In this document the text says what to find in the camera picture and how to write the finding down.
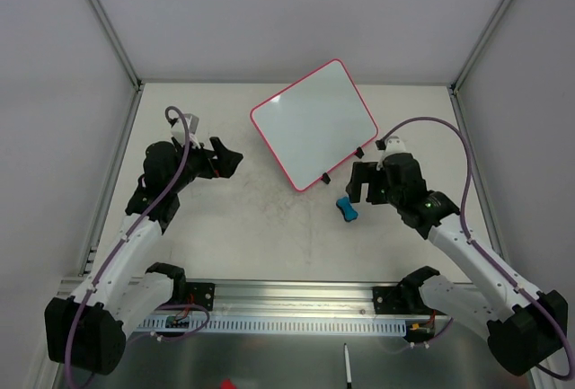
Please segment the blue whiteboard eraser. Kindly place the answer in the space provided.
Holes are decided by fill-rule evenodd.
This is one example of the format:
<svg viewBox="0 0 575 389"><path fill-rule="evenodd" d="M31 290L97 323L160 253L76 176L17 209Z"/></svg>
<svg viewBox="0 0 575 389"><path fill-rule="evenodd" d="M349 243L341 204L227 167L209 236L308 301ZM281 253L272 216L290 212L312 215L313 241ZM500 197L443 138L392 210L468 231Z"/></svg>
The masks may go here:
<svg viewBox="0 0 575 389"><path fill-rule="evenodd" d="M349 197L341 197L336 200L336 208L341 212L346 223L355 221L358 218L358 212L352 206Z"/></svg>

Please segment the pink framed whiteboard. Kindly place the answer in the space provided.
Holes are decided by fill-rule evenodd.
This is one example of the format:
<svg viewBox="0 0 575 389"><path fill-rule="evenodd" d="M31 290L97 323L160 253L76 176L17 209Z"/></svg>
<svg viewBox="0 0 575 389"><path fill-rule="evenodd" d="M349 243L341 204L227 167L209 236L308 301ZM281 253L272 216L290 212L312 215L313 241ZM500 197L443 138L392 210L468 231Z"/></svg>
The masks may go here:
<svg viewBox="0 0 575 389"><path fill-rule="evenodd" d="M294 190L303 192L379 134L344 63L334 58L250 111Z"/></svg>

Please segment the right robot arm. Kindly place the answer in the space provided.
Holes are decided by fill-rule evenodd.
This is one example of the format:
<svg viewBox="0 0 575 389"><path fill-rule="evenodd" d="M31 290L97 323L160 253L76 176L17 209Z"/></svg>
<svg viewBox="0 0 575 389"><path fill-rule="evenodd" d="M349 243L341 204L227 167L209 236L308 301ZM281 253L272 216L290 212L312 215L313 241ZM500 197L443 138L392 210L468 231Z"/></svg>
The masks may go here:
<svg viewBox="0 0 575 389"><path fill-rule="evenodd" d="M413 313L432 308L446 314L487 342L491 354L514 376L522 376L559 349L574 363L567 338L568 304L552 290L544 293L514 271L497 253L473 238L464 212L440 191L428 190L420 165L408 153L382 163L355 162L346 192L349 201L388 204L401 220L441 250L475 285L478 295L453 286L436 270L402 291Z"/></svg>

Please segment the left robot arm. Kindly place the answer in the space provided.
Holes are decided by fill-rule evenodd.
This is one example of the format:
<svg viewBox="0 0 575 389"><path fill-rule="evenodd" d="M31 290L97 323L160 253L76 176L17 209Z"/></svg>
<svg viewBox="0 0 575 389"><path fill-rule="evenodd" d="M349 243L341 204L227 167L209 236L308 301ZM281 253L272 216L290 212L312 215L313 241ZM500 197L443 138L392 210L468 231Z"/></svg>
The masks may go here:
<svg viewBox="0 0 575 389"><path fill-rule="evenodd" d="M45 308L49 359L108 375L119 364L132 332L157 307L177 308L188 296L184 269L154 263L142 281L130 280L180 207L178 194L197 178L231 178L243 155L211 137L212 147L176 138L150 145L125 217L100 265L67 298Z"/></svg>

